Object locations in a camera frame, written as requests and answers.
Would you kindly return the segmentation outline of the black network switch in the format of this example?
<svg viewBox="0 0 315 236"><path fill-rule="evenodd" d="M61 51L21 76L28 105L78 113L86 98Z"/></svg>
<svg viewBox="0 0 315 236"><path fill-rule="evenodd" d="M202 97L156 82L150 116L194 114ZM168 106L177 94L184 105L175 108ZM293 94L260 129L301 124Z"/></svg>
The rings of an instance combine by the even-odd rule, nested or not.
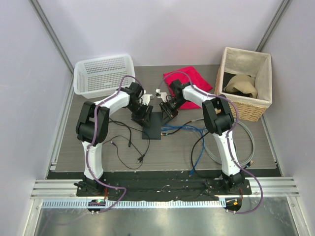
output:
<svg viewBox="0 0 315 236"><path fill-rule="evenodd" d="M161 140L161 112L151 112L149 127L143 127L142 140Z"/></svg>

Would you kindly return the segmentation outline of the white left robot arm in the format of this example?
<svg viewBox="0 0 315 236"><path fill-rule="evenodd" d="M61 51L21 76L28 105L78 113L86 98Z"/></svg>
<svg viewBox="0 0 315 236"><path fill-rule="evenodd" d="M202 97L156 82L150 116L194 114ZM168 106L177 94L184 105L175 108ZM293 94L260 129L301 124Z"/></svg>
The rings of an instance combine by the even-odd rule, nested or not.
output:
<svg viewBox="0 0 315 236"><path fill-rule="evenodd" d="M102 167L102 145L105 141L109 119L116 111L127 108L131 119L142 127L149 125L149 116L153 107L149 104L153 96L147 94L142 86L132 82L129 87L118 88L109 97L83 104L79 115L76 134L82 142L85 153L83 179L76 183L77 193L82 196L100 196L105 191Z"/></svg>

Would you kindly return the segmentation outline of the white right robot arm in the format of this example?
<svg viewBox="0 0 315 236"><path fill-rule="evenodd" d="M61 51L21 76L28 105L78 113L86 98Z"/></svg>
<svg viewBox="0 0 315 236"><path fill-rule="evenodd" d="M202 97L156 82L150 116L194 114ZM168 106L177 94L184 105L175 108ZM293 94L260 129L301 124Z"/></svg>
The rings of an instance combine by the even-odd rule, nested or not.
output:
<svg viewBox="0 0 315 236"><path fill-rule="evenodd" d="M228 100L199 89L196 85L174 80L170 84L173 95L168 98L166 92L156 89L156 97L162 99L159 106L162 111L162 124L169 123L178 115L178 109L186 102L192 102L202 108L205 127L217 143L221 158L222 188L227 194L234 194L245 182L244 172L236 157L233 143L234 116Z"/></svg>

